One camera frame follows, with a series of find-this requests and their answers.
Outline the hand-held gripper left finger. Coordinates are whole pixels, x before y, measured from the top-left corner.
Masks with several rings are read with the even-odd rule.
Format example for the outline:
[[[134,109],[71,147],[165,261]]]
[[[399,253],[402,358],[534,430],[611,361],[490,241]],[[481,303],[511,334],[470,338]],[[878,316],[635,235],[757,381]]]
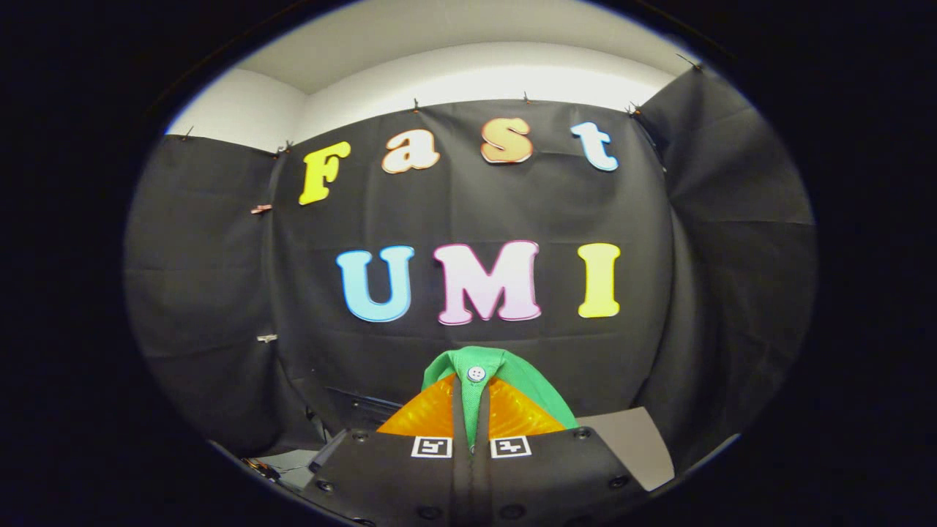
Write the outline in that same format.
[[[449,374],[380,427],[341,431],[309,463],[304,500],[348,526],[471,525],[461,388]]]

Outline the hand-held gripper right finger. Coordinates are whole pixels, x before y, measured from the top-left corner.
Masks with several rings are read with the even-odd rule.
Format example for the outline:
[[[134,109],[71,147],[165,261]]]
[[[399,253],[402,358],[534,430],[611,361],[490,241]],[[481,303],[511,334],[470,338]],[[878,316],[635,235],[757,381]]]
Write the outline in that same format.
[[[649,491],[592,427],[563,427],[531,397],[494,378],[475,467],[490,526],[609,526]]]

